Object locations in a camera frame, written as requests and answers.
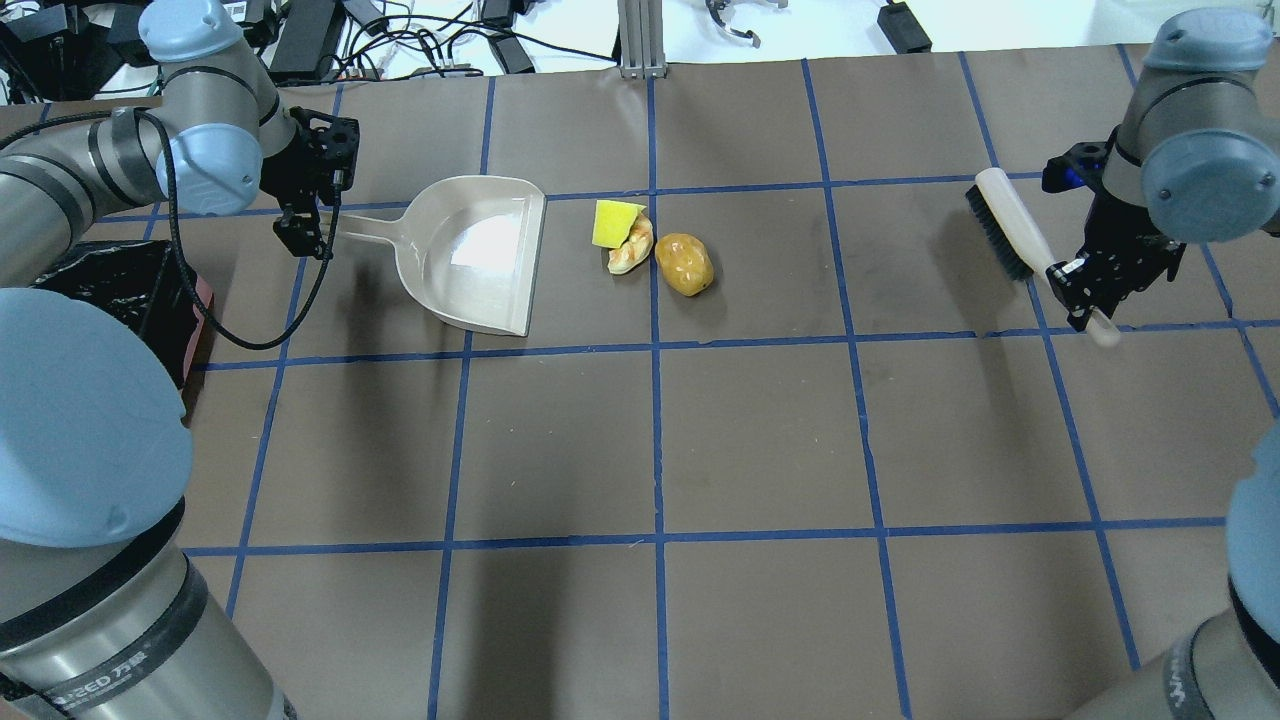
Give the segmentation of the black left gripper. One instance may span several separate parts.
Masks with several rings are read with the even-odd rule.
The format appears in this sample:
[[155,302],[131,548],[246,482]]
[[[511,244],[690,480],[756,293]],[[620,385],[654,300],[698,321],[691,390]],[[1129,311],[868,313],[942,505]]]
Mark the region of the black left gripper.
[[274,232],[294,258],[332,260],[332,238],[320,206],[337,208],[355,183],[361,127],[358,120],[306,108],[287,111],[288,142],[264,158],[262,192],[282,214]]

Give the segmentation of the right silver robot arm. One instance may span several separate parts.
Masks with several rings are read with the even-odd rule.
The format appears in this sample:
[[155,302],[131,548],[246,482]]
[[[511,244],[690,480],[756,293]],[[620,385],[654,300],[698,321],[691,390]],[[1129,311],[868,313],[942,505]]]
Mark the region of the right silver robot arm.
[[[1277,233],[1277,122],[1260,110],[1254,94],[1271,44],[1268,24],[1239,9],[1171,17],[1103,147],[1076,145],[1046,164],[1044,191],[1087,186],[1094,195],[1076,256],[1047,270],[1074,329],[1096,313],[1114,314],[1157,278],[1174,277],[1189,245]],[[1271,430],[1226,515],[1229,607],[1074,717],[1275,719],[1277,533]]]

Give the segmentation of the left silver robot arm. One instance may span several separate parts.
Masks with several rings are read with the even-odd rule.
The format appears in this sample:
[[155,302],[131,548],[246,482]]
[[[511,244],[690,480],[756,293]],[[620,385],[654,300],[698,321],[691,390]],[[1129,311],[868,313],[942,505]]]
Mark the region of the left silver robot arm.
[[332,259],[358,126],[284,108],[218,1],[155,1],[159,108],[3,141],[3,702],[29,719],[293,719],[177,544],[193,466],[182,386],[211,311],[179,215],[260,193],[297,258]]

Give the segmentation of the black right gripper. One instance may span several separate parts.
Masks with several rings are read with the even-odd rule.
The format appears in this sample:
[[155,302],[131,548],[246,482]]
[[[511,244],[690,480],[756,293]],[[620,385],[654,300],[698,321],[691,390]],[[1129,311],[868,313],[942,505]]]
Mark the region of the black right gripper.
[[1075,332],[1117,333],[1114,314],[1120,302],[1161,277],[1174,281],[1187,247],[1156,229],[1144,208],[1105,188],[1110,150],[1110,142],[1079,142],[1048,159],[1042,170],[1046,193],[1079,188],[1093,193],[1074,259],[1046,269],[1050,288],[1070,313]]

